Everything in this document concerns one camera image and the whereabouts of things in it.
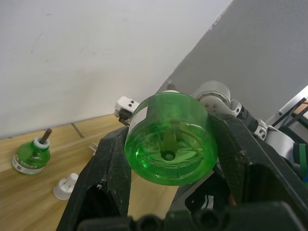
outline transparent green container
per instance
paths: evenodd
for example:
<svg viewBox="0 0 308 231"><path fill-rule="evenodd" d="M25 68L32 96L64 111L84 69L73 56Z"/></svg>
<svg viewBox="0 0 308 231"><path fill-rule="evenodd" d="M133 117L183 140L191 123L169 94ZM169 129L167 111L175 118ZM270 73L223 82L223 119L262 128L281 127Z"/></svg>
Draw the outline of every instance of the transparent green container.
<svg viewBox="0 0 308 231"><path fill-rule="evenodd" d="M32 142L22 144L12 159L12 164L18 172L34 175L43 170L50 159L49 139L44 144L39 143L41 137Z"/></svg>
<svg viewBox="0 0 308 231"><path fill-rule="evenodd" d="M141 177L183 185L212 170L218 149L205 108L191 96L166 92L151 96L135 110L125 152Z"/></svg>

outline white label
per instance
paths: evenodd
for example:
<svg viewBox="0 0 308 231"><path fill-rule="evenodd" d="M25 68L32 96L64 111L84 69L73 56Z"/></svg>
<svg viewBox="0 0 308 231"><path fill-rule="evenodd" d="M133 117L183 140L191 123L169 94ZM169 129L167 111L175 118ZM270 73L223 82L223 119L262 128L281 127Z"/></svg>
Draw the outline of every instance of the white label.
<svg viewBox="0 0 308 231"><path fill-rule="evenodd" d="M22 173L25 173L25 174L37 174L37 173L39 173L40 171L42 171L43 168L44 168L44 167L41 167L41 168L38 168L38 169L30 169L30 168L23 167L23 166L21 166L21 165L17 162L16 158L18 158L18 157L16 157L16 156L17 156L17 155L15 155L15 156L13 157L13 159L12 159L12 164L13 164L14 168L15 168L17 171L19 171L19 172L22 172Z"/></svg>
<svg viewBox="0 0 308 231"><path fill-rule="evenodd" d="M146 118L148 107L142 108L131 120L128 132L130 132L137 124Z"/></svg>

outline bottle label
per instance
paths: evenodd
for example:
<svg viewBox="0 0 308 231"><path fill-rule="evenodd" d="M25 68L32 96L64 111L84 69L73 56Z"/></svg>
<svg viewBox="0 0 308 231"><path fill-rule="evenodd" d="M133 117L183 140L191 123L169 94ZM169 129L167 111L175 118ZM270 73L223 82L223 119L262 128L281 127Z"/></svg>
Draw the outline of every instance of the bottle label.
<svg viewBox="0 0 308 231"><path fill-rule="evenodd" d="M137 124L143 121L146 118L146 113L148 111L148 107L142 108L131 120L128 132L130 132Z"/></svg>
<svg viewBox="0 0 308 231"><path fill-rule="evenodd" d="M32 166L29 165L29 168L22 166L19 162L18 162L18 156L15 155L12 159L12 164L14 166L15 169L17 169L17 171L25 173L25 174L37 174L40 171L43 170L44 167L41 168L36 168L37 166Z"/></svg>

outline wooden floor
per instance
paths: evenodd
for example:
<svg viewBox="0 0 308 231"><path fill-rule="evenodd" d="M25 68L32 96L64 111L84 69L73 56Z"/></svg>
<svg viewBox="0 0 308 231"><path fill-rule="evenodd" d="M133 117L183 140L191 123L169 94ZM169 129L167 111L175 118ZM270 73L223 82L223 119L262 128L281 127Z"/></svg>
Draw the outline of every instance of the wooden floor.
<svg viewBox="0 0 308 231"><path fill-rule="evenodd" d="M42 135L38 131L0 140L0 224L3 231L54 231L67 201L54 197L53 187L70 173L79 174L92 158L89 148L109 132L123 126L114 115L53 128L51 159L41 173L27 176L12 169L18 147ZM175 186L148 182L132 172L128 214L164 217L177 191Z"/></svg>

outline brown wick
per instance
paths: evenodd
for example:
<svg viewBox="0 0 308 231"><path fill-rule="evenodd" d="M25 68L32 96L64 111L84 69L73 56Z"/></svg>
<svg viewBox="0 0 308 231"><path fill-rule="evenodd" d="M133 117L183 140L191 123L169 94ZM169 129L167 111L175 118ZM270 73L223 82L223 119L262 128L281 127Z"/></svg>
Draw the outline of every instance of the brown wick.
<svg viewBox="0 0 308 231"><path fill-rule="evenodd" d="M40 144L44 144L46 142L46 140L48 139L48 137L50 136L50 134L52 133L52 130L49 128L45 131L45 134L43 135L42 139L40 139L39 143Z"/></svg>

